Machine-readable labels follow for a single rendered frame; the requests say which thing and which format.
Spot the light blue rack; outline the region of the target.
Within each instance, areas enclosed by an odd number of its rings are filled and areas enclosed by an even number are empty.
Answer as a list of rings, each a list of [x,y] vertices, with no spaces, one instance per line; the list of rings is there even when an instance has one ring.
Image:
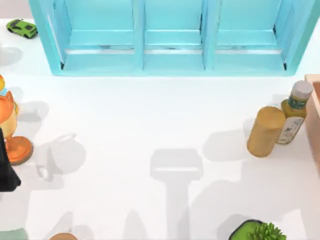
[[[292,76],[320,0],[28,0],[56,76]]]

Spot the yellow cylinder can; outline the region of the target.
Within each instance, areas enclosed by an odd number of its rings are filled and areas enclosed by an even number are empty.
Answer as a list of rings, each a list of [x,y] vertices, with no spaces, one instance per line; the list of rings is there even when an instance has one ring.
[[[273,106],[262,107],[255,118],[247,140],[247,150],[258,158],[271,154],[286,121],[282,110]]]

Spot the yellow bottle with grey cap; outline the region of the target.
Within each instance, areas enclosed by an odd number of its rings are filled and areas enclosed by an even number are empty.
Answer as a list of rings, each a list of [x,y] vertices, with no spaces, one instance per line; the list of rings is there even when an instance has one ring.
[[[307,102],[312,95],[313,86],[305,80],[297,81],[289,97],[281,102],[286,120],[277,144],[286,145],[293,141],[307,116]]]

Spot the green plant pot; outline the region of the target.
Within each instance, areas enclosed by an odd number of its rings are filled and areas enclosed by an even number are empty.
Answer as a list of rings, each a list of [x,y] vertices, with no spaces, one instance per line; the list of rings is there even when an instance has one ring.
[[[231,233],[228,240],[287,240],[287,236],[272,222],[248,219]]]

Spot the orange trophy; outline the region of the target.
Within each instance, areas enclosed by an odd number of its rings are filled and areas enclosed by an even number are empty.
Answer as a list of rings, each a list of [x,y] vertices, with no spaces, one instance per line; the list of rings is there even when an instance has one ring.
[[[33,153],[32,142],[24,136],[14,136],[17,128],[18,105],[0,74],[0,129],[5,139],[5,149],[9,162],[18,166],[30,159]]]

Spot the brown round object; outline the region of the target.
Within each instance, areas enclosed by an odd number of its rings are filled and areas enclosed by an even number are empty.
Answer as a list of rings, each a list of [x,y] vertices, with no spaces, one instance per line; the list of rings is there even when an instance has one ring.
[[[60,232],[51,236],[48,240],[78,240],[78,238],[70,232]]]

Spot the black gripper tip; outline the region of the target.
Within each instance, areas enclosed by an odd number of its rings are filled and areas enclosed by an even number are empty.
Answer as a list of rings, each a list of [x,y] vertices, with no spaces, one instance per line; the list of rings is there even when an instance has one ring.
[[[3,130],[0,128],[0,193],[13,192],[21,183],[9,162]]]

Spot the green toy car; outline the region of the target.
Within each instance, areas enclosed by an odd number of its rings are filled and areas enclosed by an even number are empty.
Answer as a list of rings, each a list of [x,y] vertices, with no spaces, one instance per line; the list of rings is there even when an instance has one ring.
[[[38,35],[35,24],[24,21],[23,19],[14,19],[6,24],[6,29],[13,34],[26,39],[34,39]]]

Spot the pale green object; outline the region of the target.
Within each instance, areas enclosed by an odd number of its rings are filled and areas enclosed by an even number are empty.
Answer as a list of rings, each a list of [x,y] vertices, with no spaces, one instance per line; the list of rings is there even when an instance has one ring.
[[[24,228],[19,228],[0,231],[0,240],[29,240],[29,236]]]

